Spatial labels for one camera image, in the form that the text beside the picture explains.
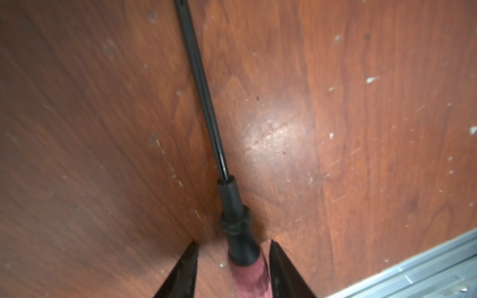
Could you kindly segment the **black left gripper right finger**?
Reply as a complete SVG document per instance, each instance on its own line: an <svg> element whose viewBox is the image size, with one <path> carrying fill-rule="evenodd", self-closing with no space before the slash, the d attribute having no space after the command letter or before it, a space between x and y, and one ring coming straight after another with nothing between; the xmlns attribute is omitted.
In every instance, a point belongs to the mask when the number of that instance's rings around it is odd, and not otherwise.
<svg viewBox="0 0 477 298"><path fill-rule="evenodd" d="M316 298L278 242L272 240L269 253L273 298Z"/></svg>

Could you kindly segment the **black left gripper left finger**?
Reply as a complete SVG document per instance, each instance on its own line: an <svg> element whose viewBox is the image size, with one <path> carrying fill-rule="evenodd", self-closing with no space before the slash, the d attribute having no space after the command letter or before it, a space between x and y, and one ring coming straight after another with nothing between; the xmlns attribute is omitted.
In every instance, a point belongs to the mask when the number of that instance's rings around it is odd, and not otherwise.
<svg viewBox="0 0 477 298"><path fill-rule="evenodd" d="M194 298L199 246L192 242L181 255L154 298Z"/></svg>

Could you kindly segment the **pink handled screwdriver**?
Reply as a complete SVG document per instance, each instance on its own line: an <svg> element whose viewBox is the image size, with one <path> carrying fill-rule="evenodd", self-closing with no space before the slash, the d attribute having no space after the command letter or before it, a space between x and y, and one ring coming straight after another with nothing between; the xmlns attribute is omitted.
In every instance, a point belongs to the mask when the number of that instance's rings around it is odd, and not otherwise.
<svg viewBox="0 0 477 298"><path fill-rule="evenodd" d="M227 238L227 256L236 296L271 298L270 274L262 247L253 234L252 212L244 205L237 180L227 166L190 7L187 1L175 1L174 4L219 173L220 225Z"/></svg>

